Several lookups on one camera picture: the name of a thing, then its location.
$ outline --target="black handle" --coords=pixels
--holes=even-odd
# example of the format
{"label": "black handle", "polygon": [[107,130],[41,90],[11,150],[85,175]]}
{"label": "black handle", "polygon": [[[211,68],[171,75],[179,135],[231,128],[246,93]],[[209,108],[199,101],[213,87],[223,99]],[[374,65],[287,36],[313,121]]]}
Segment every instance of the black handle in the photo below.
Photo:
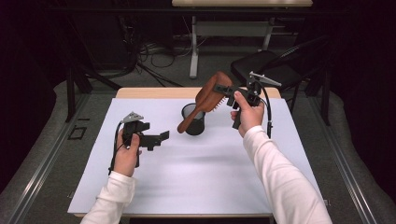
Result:
{"label": "black handle", "polygon": [[139,148],[136,151],[136,166],[135,167],[139,167]]}
{"label": "black handle", "polygon": [[233,128],[239,129],[239,125],[241,125],[241,110],[238,110],[236,114],[235,120],[233,121]]}

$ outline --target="cable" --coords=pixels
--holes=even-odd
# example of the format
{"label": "cable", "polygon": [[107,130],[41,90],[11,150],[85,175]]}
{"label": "cable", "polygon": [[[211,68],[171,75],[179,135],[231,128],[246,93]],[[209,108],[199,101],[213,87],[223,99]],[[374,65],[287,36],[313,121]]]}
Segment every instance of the cable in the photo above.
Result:
{"label": "cable", "polygon": [[267,135],[269,138],[271,138],[271,129],[273,128],[272,126],[272,112],[271,112],[271,104],[270,104],[270,99],[268,97],[267,90],[264,88],[262,83],[259,80],[255,80],[261,87],[262,91],[264,92],[265,100],[266,100],[266,107],[268,111],[268,122],[267,122]]}
{"label": "cable", "polygon": [[120,71],[120,72],[118,72],[118,73],[116,73],[116,74],[112,74],[112,75],[103,75],[103,74],[100,74],[100,75],[101,75],[102,77],[107,78],[107,79],[111,79],[111,78],[115,78],[115,77],[123,77],[123,76],[126,76],[126,75],[132,73],[133,71],[134,71],[134,69],[133,69],[132,67],[127,67],[127,68],[125,68],[124,70],[122,70],[122,71]]}
{"label": "cable", "polygon": [[156,55],[156,54],[155,54],[155,53],[154,53],[154,54],[151,54],[150,62],[151,62],[151,64],[152,64],[154,67],[157,67],[157,68],[165,68],[165,67],[171,66],[171,65],[175,62],[175,58],[176,58],[174,54],[170,54],[170,56],[172,57],[172,61],[171,61],[169,64],[159,66],[159,65],[156,65],[156,64],[154,63],[154,55]]}
{"label": "cable", "polygon": [[183,87],[182,85],[176,83],[175,81],[172,81],[171,79],[164,77],[163,75],[158,74],[157,72],[151,70],[150,68],[146,67],[142,63],[137,63],[137,66],[139,66],[140,68],[142,68],[143,70],[148,72],[148,74],[151,75],[152,77],[154,77],[163,87],[165,87],[165,85],[163,85],[163,83],[161,83],[161,80],[168,82],[174,86]]}
{"label": "cable", "polygon": [[110,167],[108,167],[108,174],[109,175],[110,175],[111,171],[114,170],[114,162],[115,162],[115,159],[116,159],[117,151],[119,150],[117,148],[117,139],[118,139],[118,136],[119,136],[120,126],[121,126],[121,122],[117,126],[116,134],[115,134],[115,137],[114,137],[113,158],[111,159]]}

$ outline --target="black cup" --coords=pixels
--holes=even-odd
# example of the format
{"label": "black cup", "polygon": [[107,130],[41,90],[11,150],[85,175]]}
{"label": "black cup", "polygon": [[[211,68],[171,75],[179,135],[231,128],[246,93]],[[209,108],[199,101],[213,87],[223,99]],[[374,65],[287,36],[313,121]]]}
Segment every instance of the black cup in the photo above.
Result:
{"label": "black cup", "polygon": [[[181,110],[181,116],[185,119],[195,108],[195,103],[185,105]],[[186,130],[189,135],[201,134],[205,129],[205,112],[200,111]]]}

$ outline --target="white long-sleeve shirt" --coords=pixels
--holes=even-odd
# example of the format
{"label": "white long-sleeve shirt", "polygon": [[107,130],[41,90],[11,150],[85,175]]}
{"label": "white long-sleeve shirt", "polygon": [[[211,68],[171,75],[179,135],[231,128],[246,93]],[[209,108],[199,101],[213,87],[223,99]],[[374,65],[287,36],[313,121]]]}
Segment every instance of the white long-sleeve shirt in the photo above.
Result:
{"label": "white long-sleeve shirt", "polygon": [[264,185],[276,223],[332,223],[321,196],[262,126],[246,132],[244,147]]}
{"label": "white long-sleeve shirt", "polygon": [[135,179],[111,172],[107,185],[96,197],[96,202],[81,223],[119,224],[122,210],[134,197]]}
{"label": "white long-sleeve shirt", "polygon": [[[318,192],[278,150],[262,126],[247,131],[244,147],[264,185],[276,223],[332,223]],[[134,183],[132,177],[112,172],[81,223],[118,224],[123,208],[134,197]]]}

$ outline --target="white table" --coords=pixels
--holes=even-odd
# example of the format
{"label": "white table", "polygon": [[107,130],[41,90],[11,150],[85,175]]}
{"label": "white table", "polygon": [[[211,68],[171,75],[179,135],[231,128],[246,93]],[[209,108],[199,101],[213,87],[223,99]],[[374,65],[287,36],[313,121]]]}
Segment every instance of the white table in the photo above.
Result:
{"label": "white table", "polygon": [[[145,134],[170,131],[170,138],[154,151],[141,148],[140,167],[134,172],[135,196],[124,216],[271,217],[262,183],[243,149],[242,138],[232,128],[232,109],[223,103],[215,112],[206,113],[205,131],[190,136],[177,132],[181,108],[194,102],[183,91],[193,90],[195,96],[199,89],[178,88],[183,91],[175,91],[172,99],[163,99],[169,97],[167,88],[144,89],[149,90],[156,92],[149,99],[142,99],[138,88],[129,94],[121,89],[120,98],[113,99],[68,213],[83,216],[91,209],[107,182],[117,124],[134,111],[145,117],[143,122],[150,123]],[[164,91],[166,96],[162,97],[161,90],[168,90]],[[140,99],[122,98],[134,95]],[[320,192],[284,99],[271,98],[271,105],[273,138]]]}

